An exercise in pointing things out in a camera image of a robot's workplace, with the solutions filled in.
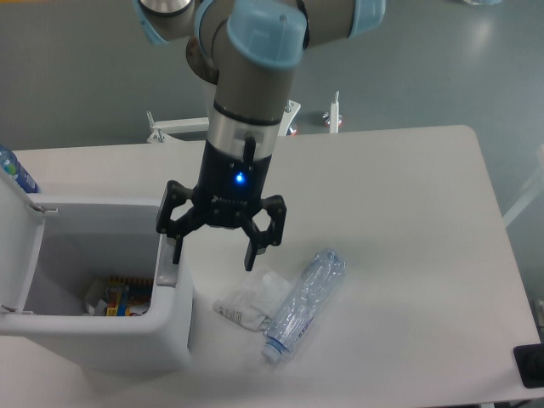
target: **white bracket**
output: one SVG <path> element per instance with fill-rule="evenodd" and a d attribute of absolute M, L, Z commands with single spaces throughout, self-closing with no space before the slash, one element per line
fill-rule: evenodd
<path fill-rule="evenodd" d="M 287 101 L 278 136 L 287 136 L 292 121 L 300 111 L 300 108 L 301 105 L 298 102 L 294 100 Z M 205 132 L 210 126 L 210 121 L 207 117 L 155 122 L 151 112 L 147 111 L 147 119 L 150 122 L 151 131 L 151 136 L 147 139 L 147 143 L 179 142 L 179 139 L 173 138 L 170 134 Z"/>
<path fill-rule="evenodd" d="M 502 216 L 505 227 L 529 206 L 529 204 L 544 191 L 544 172 L 538 167 L 529 179 L 521 186 L 510 209 Z"/>

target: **bottle cap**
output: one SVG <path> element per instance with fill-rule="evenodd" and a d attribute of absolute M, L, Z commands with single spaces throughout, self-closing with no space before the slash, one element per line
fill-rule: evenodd
<path fill-rule="evenodd" d="M 261 354 L 267 358 L 269 363 L 272 364 L 277 364 L 281 357 L 281 353 L 268 343 L 264 345 Z"/>

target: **white bin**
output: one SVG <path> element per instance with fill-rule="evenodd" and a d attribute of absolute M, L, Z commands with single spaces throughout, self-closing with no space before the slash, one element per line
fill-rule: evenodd
<path fill-rule="evenodd" d="M 26 337 L 90 368 L 188 364 L 193 282 L 183 254 L 172 265 L 173 248 L 155 232 L 160 202 L 32 199 L 0 170 L 0 335 Z M 83 316 L 85 291 L 111 275 L 154 279 L 146 314 Z"/>

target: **colorful objects in bin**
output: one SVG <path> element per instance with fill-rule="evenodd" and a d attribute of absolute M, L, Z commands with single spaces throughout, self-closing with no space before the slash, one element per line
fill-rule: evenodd
<path fill-rule="evenodd" d="M 153 292 L 152 279 L 112 276 L 106 288 L 106 316 L 141 316 L 147 313 Z"/>

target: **bottle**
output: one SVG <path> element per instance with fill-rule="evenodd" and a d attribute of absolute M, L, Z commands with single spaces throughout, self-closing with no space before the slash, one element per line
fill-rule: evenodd
<path fill-rule="evenodd" d="M 262 354 L 269 362 L 295 351 L 345 270 L 346 263 L 331 248 L 317 252 L 264 332 Z"/>
<path fill-rule="evenodd" d="M 0 144 L 0 167 L 25 191 L 39 193 L 40 188 L 34 178 L 22 167 L 13 151 Z"/>

